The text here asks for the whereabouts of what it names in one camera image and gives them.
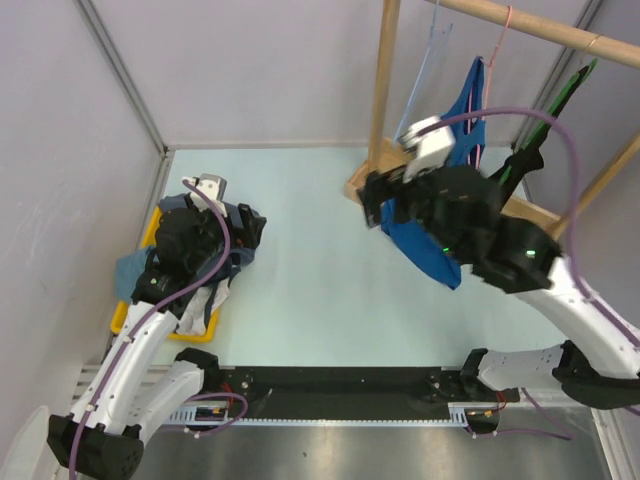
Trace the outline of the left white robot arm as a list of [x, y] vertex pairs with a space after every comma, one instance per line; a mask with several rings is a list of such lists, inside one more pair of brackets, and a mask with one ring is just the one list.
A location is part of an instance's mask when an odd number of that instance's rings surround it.
[[146, 392], [139, 388], [198, 289], [220, 286], [252, 261], [267, 220], [247, 204], [158, 212], [154, 242], [115, 342], [65, 416], [51, 415], [47, 444], [70, 478], [129, 479], [145, 445], [183, 403], [237, 400], [218, 358], [188, 347]]

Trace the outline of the blue tank top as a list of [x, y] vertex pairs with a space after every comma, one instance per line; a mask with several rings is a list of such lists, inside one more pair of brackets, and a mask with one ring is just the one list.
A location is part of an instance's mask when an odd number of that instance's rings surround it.
[[[442, 120], [483, 109], [485, 64], [478, 56], [474, 59], [460, 94], [450, 109], [440, 115]], [[450, 126], [456, 144], [447, 160], [447, 166], [468, 165], [479, 168], [485, 149], [486, 122], [467, 120]], [[382, 231], [394, 245], [424, 274], [451, 290], [461, 284], [460, 265], [440, 247], [415, 221], [395, 221], [396, 202], [389, 200], [382, 206]]]

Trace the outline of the pink wire hanger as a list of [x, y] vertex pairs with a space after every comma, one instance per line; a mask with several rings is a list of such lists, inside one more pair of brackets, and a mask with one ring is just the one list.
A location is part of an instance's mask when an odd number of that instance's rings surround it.
[[[497, 56], [499, 54], [499, 51], [501, 49], [501, 46], [503, 44], [504, 38], [506, 36], [506, 32], [508, 31], [508, 28], [510, 26], [511, 23], [511, 19], [512, 19], [512, 15], [513, 15], [513, 6], [512, 5], [508, 5], [508, 12], [507, 12], [507, 16], [506, 16], [506, 20], [502, 29], [502, 32], [500, 34], [500, 37], [494, 47], [492, 56], [490, 58], [490, 60], [488, 62], [485, 62], [483, 60], [484, 65], [487, 67], [487, 74], [486, 74], [486, 81], [485, 81], [485, 85], [484, 85], [484, 89], [483, 89], [483, 96], [482, 96], [482, 106], [483, 107], [488, 107], [489, 106], [489, 96], [490, 96], [490, 91], [491, 91], [491, 83], [492, 83], [492, 79], [493, 79], [493, 72], [494, 72], [494, 65], [497, 59]], [[479, 169], [480, 166], [480, 161], [481, 161], [481, 148], [480, 146], [476, 146], [476, 156], [475, 156], [475, 160], [472, 162], [471, 161], [471, 156], [469, 156], [469, 164], [473, 164], [474, 167], [476, 168], [476, 170]]]

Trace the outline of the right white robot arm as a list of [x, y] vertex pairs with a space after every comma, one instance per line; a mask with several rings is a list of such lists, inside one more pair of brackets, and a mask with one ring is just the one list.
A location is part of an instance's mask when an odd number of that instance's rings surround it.
[[535, 223], [502, 212], [500, 186], [467, 166], [406, 169], [367, 175], [358, 191], [369, 226], [381, 224], [382, 206], [393, 219], [414, 220], [436, 245], [468, 265], [485, 283], [535, 308], [566, 337], [550, 348], [521, 352], [475, 349], [460, 373], [463, 393], [484, 401], [495, 391], [560, 390], [600, 410], [639, 403], [639, 331], [584, 283], [570, 260]]

